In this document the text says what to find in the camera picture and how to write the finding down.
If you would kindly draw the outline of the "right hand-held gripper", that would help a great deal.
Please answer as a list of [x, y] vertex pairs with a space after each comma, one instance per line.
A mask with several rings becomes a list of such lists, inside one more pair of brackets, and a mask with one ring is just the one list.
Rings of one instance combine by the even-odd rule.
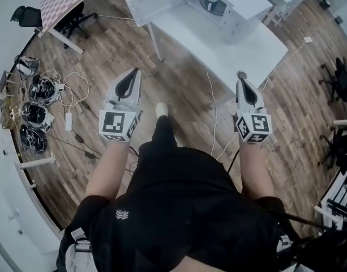
[[272, 134], [271, 115], [267, 113], [261, 92], [246, 80], [246, 73], [238, 71], [237, 78], [238, 108], [233, 116], [235, 131], [243, 142], [264, 142]]

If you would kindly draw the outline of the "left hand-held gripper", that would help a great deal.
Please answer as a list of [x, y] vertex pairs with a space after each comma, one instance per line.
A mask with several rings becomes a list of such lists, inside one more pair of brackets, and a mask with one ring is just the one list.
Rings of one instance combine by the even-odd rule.
[[142, 73], [133, 68], [112, 80], [99, 112], [99, 134], [109, 141], [129, 142], [143, 110], [139, 106]]

